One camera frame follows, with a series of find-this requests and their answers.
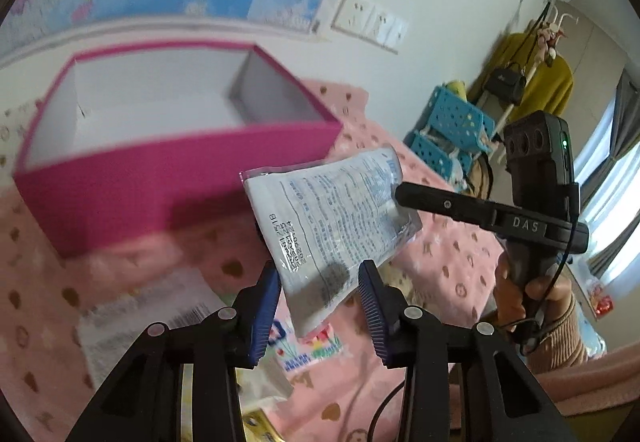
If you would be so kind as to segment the pink sleeve forearm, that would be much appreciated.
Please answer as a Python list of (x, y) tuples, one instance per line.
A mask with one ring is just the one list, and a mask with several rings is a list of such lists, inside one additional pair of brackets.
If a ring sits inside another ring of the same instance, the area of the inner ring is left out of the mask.
[(529, 355), (528, 367), (564, 416), (611, 410), (639, 399), (638, 342), (590, 360), (575, 301)]

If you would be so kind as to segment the person's right hand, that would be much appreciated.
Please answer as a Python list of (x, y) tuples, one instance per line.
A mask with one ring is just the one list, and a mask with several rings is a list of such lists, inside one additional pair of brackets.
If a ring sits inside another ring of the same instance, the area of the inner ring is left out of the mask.
[(552, 277), (544, 275), (527, 284), (523, 293), (510, 279), (510, 260), (506, 253), (498, 259), (494, 298), (497, 306), (497, 318), (501, 325), (524, 320), (524, 293), (534, 301), (544, 300), (544, 323), (552, 324), (566, 317), (574, 309), (575, 299), (572, 283), (560, 275), (552, 287)]

